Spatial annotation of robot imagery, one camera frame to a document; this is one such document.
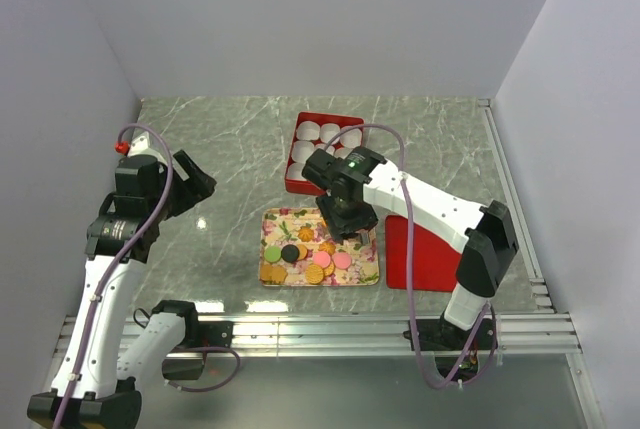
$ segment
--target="red connector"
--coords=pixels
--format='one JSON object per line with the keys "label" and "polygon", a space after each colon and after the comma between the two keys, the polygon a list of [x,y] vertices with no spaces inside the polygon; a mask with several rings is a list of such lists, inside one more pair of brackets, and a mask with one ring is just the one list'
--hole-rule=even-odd
{"label": "red connector", "polygon": [[115,149],[117,153],[126,156],[129,153],[129,143],[127,141],[116,142]]}

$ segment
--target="white wall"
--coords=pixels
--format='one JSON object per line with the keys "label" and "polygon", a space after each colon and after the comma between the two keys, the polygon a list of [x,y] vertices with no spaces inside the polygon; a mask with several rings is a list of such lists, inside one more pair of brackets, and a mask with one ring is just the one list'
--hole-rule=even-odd
{"label": "white wall", "polygon": [[139,102],[83,0],[0,0],[0,425],[27,427]]}
{"label": "white wall", "polygon": [[496,116],[611,428],[640,427],[640,0],[548,0]]}
{"label": "white wall", "polygon": [[141,96],[494,96],[545,0],[88,1]]}

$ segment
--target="cable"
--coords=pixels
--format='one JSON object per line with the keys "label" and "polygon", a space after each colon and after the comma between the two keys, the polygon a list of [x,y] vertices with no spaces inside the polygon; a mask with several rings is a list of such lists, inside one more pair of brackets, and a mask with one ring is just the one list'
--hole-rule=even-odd
{"label": "cable", "polygon": [[167,383],[171,387],[175,387],[179,391],[192,392],[192,393],[215,391],[216,389],[220,389],[221,387],[229,384],[231,380],[234,377],[236,377],[236,374],[238,374],[238,371],[240,370],[240,362],[241,362],[240,354],[238,354],[236,351],[234,351],[230,347],[215,347],[215,346],[193,347],[193,348],[190,347],[189,349],[187,349],[187,352],[202,352],[204,353],[205,357],[207,356],[207,354],[211,352],[223,352],[223,353],[231,354],[233,357],[236,358],[236,367],[233,369],[233,372],[224,381],[209,387],[186,387],[186,386],[181,386],[180,384],[173,381],[167,381]]}
{"label": "cable", "polygon": [[[171,157],[171,151],[169,150],[169,147],[167,146],[167,143],[165,142],[165,140],[153,129],[145,126],[144,124],[139,124],[139,123],[127,124],[118,133],[118,142],[122,142],[122,136],[124,135],[125,132],[127,132],[129,129],[136,129],[136,128],[141,129],[143,131],[147,131],[162,146],[162,150],[164,152],[165,158],[167,159],[167,179],[165,181],[164,188],[162,189],[162,195],[160,196],[160,199],[158,200],[156,207],[151,212],[151,215],[147,218],[144,224],[140,226],[140,228],[131,237],[131,239],[129,239],[124,244],[124,246],[122,246],[122,249],[120,249],[120,251],[118,251],[118,253],[114,256],[111,263],[109,263],[109,266],[107,266],[107,269],[105,270],[104,275],[100,279],[100,282],[98,282],[98,285],[96,286],[95,295],[98,297],[95,298],[95,300],[91,301],[91,303],[89,304],[89,309],[87,310],[87,317],[85,319],[84,326],[82,328],[82,336],[80,338],[80,344],[78,346],[78,353],[76,354],[76,359],[73,364],[73,369],[71,371],[75,375],[79,375],[80,370],[82,369],[82,361],[84,360],[84,357],[87,353],[87,348],[89,347],[89,338],[91,337],[91,328],[93,327],[96,311],[98,309],[98,302],[101,299],[100,296],[102,296],[102,292],[104,291],[107,283],[109,282],[109,278],[111,277],[113,272],[116,270],[116,268],[120,264],[120,261],[122,260],[122,258],[131,250],[131,248],[136,244],[136,242],[138,242],[138,239],[142,237],[142,235],[147,231],[147,229],[149,229],[151,224],[153,224],[155,220],[158,218],[165,203],[167,202],[167,199],[169,197],[169,192],[171,190],[171,184],[173,182],[173,161]],[[60,401],[60,406],[58,408],[58,412],[56,413],[56,418],[53,421],[52,429],[60,429],[60,427],[62,426],[62,419],[67,409],[67,405],[69,404],[69,400],[71,399],[71,395],[73,394],[73,389],[76,386],[76,381],[77,379],[70,380],[69,383],[67,384],[67,389],[64,392],[64,396],[62,396],[62,401]]]}
{"label": "cable", "polygon": [[[136,314],[138,313],[138,311],[140,311],[142,313],[142,315],[144,317],[147,318],[147,322],[145,324],[143,324],[142,322],[140,322],[138,320],[138,318],[136,317]],[[133,322],[135,322],[137,325],[139,325],[141,328],[146,329],[147,328],[147,324],[149,324],[149,319],[151,319],[151,316],[149,315],[149,313],[147,311],[145,311],[143,308],[139,307],[137,308],[135,311],[133,311]]]}
{"label": "cable", "polygon": [[[404,172],[404,162],[405,162],[405,145],[402,140],[402,136],[398,131],[393,129],[392,127],[385,126],[383,124],[357,124],[355,126],[347,127],[338,132],[335,136],[333,136],[329,142],[327,142],[324,148],[328,148],[335,140],[337,140],[343,134],[352,131],[354,129],[365,129],[365,128],[374,128],[374,129],[382,129],[391,133],[396,140],[398,141],[398,145],[400,146],[400,155],[398,156],[398,170]],[[413,204],[411,203],[411,196],[409,196],[409,189],[407,188],[407,183],[404,178],[400,179],[400,187],[402,188],[402,193],[404,195],[404,200],[407,205],[407,219],[408,219],[408,234],[407,234],[407,299],[409,300],[409,332],[411,333],[411,342],[413,344],[413,349],[416,356],[416,363],[418,364],[418,369],[420,371],[420,375],[422,379],[432,389],[440,390],[447,387],[455,377],[455,374],[458,371],[458,367],[467,356],[467,352],[469,351],[469,347],[473,343],[473,340],[476,337],[478,330],[480,329],[480,324],[482,324],[482,320],[486,315],[487,311],[491,309],[492,321],[493,321],[493,344],[491,347],[491,352],[489,353],[489,358],[483,365],[478,374],[472,379],[465,381],[463,384],[469,384],[475,381],[479,376],[481,376],[486,368],[490,365],[493,355],[495,352],[495,347],[497,345],[497,325],[496,325],[496,316],[493,307],[489,303],[485,304],[476,319],[475,324],[473,325],[471,332],[469,333],[469,337],[467,338],[466,343],[458,359],[455,364],[447,374],[447,377],[444,379],[432,379],[431,375],[427,373],[424,367],[424,359],[422,358],[422,353],[420,351],[420,340],[418,336],[418,323],[416,320],[416,305],[415,298],[413,293],[413,233],[414,233],[414,224],[413,224]]]}

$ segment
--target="marble table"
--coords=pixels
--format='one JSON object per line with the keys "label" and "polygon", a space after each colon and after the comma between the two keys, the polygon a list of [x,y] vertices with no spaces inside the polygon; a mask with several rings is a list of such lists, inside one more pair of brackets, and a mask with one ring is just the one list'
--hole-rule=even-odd
{"label": "marble table", "polygon": [[[456,196],[504,201],[482,110],[470,98],[234,97],[148,98],[139,121],[184,149],[218,181],[216,193],[193,210],[165,221],[151,250],[149,272],[134,306],[161,299],[197,303],[206,312],[406,313],[407,297],[375,286],[262,287],[258,281],[261,219],[272,207],[314,205],[285,192],[284,171],[297,114],[313,111],[359,116],[388,124],[407,143],[407,170]],[[395,160],[392,136],[377,130],[366,145]],[[381,221],[384,213],[378,211]],[[384,274],[384,225],[378,226]],[[421,292],[418,311],[440,313],[448,294]],[[536,309],[524,260],[518,256],[495,298],[500,312]]]}

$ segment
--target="red box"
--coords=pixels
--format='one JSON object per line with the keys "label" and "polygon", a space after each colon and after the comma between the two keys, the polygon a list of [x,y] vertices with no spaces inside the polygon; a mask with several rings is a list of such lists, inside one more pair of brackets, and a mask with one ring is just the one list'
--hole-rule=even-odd
{"label": "red box", "polygon": [[[298,120],[296,121],[296,127],[293,130],[293,139],[291,141],[291,146],[289,147],[289,159],[287,160],[287,167],[284,171],[284,187],[287,192],[292,192],[294,194],[308,194],[310,196],[320,196],[324,194],[324,191],[309,181],[298,181],[295,179],[287,178],[287,172],[289,170],[289,166],[293,164],[295,161],[291,157],[291,151],[293,150],[293,144],[298,140],[296,136],[296,130],[298,126],[303,122],[311,121],[315,122],[319,126],[323,124],[337,124],[340,126],[340,129],[344,129],[347,126],[356,126],[358,124],[364,124],[364,119],[360,117],[350,117],[350,116],[337,116],[335,114],[319,114],[317,112],[301,112],[298,114]],[[317,139],[315,141],[311,141],[314,144],[319,144],[322,141]],[[338,141],[333,145],[336,149],[340,149],[342,144]]]}
{"label": "red box", "polygon": [[[407,288],[408,222],[398,215],[387,216],[385,221],[387,286],[391,289]],[[460,257],[438,236],[414,224],[413,288],[416,291],[453,292]]]}

